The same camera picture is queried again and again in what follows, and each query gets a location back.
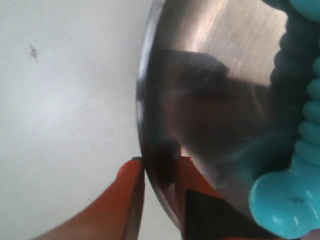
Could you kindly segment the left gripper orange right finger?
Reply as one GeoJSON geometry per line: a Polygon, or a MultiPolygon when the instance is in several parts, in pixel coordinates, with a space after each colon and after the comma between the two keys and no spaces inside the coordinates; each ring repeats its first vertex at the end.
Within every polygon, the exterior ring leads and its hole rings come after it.
{"type": "Polygon", "coordinates": [[[276,240],[227,203],[188,157],[175,162],[175,199],[184,240],[276,240]]]}

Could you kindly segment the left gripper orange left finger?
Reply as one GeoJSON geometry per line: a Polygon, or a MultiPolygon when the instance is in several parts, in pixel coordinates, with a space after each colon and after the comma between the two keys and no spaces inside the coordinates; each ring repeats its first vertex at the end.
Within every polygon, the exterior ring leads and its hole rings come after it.
{"type": "Polygon", "coordinates": [[[136,240],[145,197],[141,158],[126,162],[114,182],[83,211],[37,237],[39,240],[136,240]]]}

